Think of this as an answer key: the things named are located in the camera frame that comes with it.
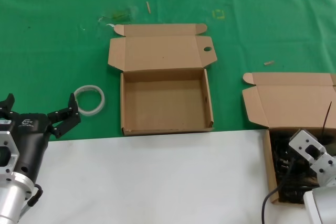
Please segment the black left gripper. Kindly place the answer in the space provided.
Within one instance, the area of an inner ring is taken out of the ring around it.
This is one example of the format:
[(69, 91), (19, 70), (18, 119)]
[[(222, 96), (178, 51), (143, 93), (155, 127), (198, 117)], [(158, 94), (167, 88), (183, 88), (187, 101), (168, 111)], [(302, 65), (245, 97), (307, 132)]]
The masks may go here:
[(19, 152), (14, 172), (35, 183), (51, 134), (60, 138), (81, 122), (78, 104), (71, 93), (66, 108), (45, 115), (12, 112), (14, 102), (14, 95), (10, 93), (0, 103), (1, 119), (10, 121), (1, 123), (1, 131), (10, 132)]

